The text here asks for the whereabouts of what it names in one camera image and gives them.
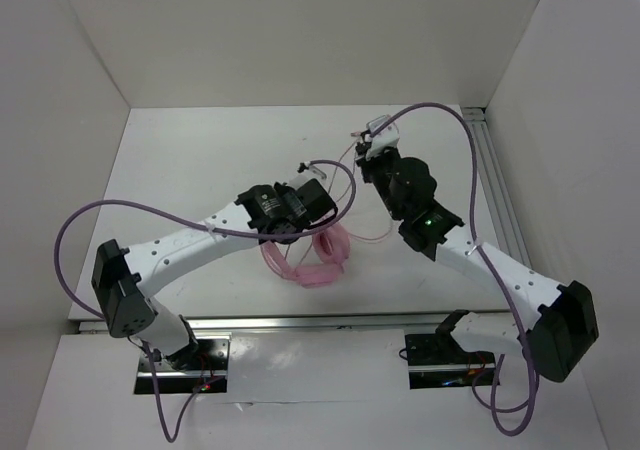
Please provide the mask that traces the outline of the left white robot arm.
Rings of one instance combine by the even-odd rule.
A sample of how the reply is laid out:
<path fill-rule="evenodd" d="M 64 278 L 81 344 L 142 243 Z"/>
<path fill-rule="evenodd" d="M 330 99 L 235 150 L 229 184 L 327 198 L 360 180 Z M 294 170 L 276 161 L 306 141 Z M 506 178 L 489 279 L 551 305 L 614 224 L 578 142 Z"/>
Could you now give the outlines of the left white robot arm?
<path fill-rule="evenodd" d="M 226 255 L 254 248 L 264 235 L 312 230 L 336 216 L 337 205 L 315 178 L 255 185 L 221 211 L 165 237 L 124 248 L 116 240 L 98 247 L 91 284 L 114 338 L 135 336 L 181 370 L 201 346 L 186 320 L 156 296 L 176 279 Z"/>

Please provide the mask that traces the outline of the pink headphones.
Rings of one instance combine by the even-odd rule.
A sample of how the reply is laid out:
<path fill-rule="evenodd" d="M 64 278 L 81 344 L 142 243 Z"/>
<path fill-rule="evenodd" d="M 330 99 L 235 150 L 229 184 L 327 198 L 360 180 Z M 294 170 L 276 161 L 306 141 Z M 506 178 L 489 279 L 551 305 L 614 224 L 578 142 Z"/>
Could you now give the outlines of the pink headphones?
<path fill-rule="evenodd" d="M 308 250 L 295 266 L 289 263 L 288 252 L 282 253 L 273 242 L 263 244 L 260 251 L 267 267 L 281 279 L 304 288 L 316 288 L 328 286 L 343 275 L 351 254 L 351 241 L 346 229 L 335 224 L 311 237 Z"/>

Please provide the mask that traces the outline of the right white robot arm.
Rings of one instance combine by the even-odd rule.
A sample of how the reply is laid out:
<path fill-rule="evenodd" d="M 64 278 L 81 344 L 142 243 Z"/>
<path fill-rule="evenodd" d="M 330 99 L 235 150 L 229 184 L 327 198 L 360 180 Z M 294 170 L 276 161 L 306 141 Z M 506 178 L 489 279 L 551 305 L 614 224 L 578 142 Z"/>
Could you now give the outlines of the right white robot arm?
<path fill-rule="evenodd" d="M 566 380 L 599 336 L 593 296 L 578 281 L 562 284 L 473 237 L 469 225 L 435 199 L 428 165 L 386 147 L 356 147 L 356 164 L 374 186 L 399 235 L 414 251 L 489 291 L 515 316 L 500 320 L 456 310 L 440 325 L 436 349 L 448 362 L 469 352 L 521 353 L 541 377 Z"/>

